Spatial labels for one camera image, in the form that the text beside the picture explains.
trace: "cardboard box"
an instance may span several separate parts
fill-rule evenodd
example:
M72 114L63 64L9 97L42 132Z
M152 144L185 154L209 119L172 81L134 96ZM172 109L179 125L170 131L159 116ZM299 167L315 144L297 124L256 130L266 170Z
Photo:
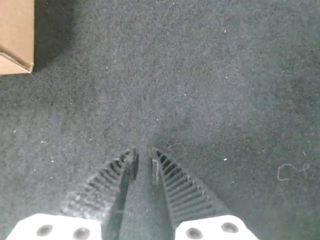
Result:
M35 0L0 0L0 75L34 67Z

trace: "gray carpet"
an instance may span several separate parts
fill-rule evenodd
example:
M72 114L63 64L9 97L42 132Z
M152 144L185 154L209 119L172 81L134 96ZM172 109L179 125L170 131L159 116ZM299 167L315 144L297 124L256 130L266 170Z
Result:
M35 71L0 76L2 236L136 146L121 240L163 239L147 161L156 146L262 240L319 239L319 9L36 0ZM299 171L278 176L283 164Z

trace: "screw hole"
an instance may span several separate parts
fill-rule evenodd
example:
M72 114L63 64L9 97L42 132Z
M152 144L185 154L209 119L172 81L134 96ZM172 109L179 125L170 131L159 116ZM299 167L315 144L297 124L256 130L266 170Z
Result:
M202 235L202 232L194 227L189 228L186 231L186 235L189 239L202 239L204 236Z
M86 227L81 227L75 230L73 238L76 240L86 240L90 236L90 231Z
M36 231L36 235L39 237L45 237L49 235L54 227L50 224L43 225Z
M235 234L239 232L238 227L231 222L225 222L224 224L222 224L221 228L222 231L229 234Z

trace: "white thread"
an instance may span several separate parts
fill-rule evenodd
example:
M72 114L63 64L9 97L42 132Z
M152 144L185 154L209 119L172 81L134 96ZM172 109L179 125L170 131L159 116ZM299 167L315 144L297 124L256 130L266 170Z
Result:
M289 181L289 178L280 178L280 169L285 167L285 166L290 166L292 167L294 170L296 170L297 172L301 173L301 172L304 172L305 170L309 169L310 168L310 165L309 164L304 164L302 166L302 169L297 169L295 166L293 166L292 164L290 163L285 163L285 164L282 164L281 166L278 167L278 172L277 172L277 178L279 181Z

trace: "mounting hole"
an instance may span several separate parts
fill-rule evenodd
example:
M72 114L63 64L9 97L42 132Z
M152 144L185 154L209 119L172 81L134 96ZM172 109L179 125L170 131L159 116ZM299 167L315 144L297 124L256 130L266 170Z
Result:
M194 227L190 227L185 234L189 239L202 239L204 236L202 235L202 232Z
M235 234L239 232L238 227L231 222L225 222L224 224L221 225L221 228L222 228L222 231L229 234Z
M39 237L45 237L49 235L54 227L50 224L41 226L37 231L36 235Z
M90 230L86 227L80 227L73 233L73 239L86 240L90 236Z

